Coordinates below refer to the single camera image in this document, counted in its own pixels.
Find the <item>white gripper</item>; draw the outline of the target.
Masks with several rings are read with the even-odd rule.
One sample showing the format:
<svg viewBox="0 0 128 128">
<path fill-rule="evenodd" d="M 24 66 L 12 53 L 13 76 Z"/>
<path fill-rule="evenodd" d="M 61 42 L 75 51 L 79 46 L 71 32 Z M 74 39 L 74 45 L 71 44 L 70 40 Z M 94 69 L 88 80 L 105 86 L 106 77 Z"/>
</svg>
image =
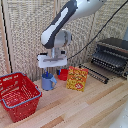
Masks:
<svg viewBox="0 0 128 128">
<path fill-rule="evenodd" d="M 39 68 L 44 68 L 45 75 L 49 76 L 47 67 L 65 66 L 67 64 L 66 52 L 56 48 L 50 57 L 47 53 L 40 53 L 37 55 L 37 62 Z M 62 68 L 57 69 L 57 75 L 60 75 Z"/>
</svg>

